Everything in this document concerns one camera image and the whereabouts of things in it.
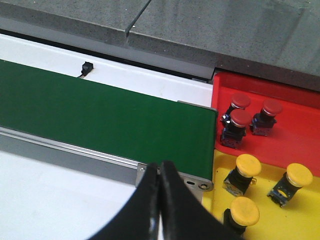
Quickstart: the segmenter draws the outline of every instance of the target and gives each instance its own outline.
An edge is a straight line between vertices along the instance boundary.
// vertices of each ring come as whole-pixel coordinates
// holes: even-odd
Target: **red tray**
[[[301,163],[313,175],[320,177],[320,93],[281,83],[261,80],[229,72],[219,72],[213,79],[211,106],[219,111],[218,119],[226,112],[231,96],[242,92],[251,99],[246,108],[252,116],[260,112],[263,101],[277,99],[283,111],[275,119],[269,136],[252,135],[248,128],[239,149],[222,146],[222,123],[217,123],[215,148],[238,156],[248,153],[262,163],[286,168],[290,163]]]

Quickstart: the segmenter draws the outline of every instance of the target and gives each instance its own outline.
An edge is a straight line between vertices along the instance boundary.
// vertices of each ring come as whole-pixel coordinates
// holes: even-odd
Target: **metal bracket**
[[[135,186],[137,187],[142,179],[142,177],[145,174],[145,171],[147,169],[147,165],[144,163],[138,163],[137,169],[136,169],[136,179],[135,179]],[[197,190],[201,192],[209,192],[214,188],[214,184],[212,181],[196,177],[187,173],[178,172],[180,177],[182,178],[185,185],[192,190]]]

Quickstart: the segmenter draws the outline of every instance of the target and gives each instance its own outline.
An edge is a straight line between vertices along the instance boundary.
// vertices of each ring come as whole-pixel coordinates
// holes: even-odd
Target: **yellow tray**
[[[223,188],[223,181],[236,166],[236,156],[214,151],[214,189],[205,192],[202,204],[218,220],[222,220],[225,209],[230,208],[235,198]],[[243,237],[246,240],[315,240],[320,239],[320,177],[298,190],[288,204],[281,208],[267,193],[281,179],[286,170],[262,164],[255,185],[250,185],[245,197],[259,207],[260,220],[249,226]]]

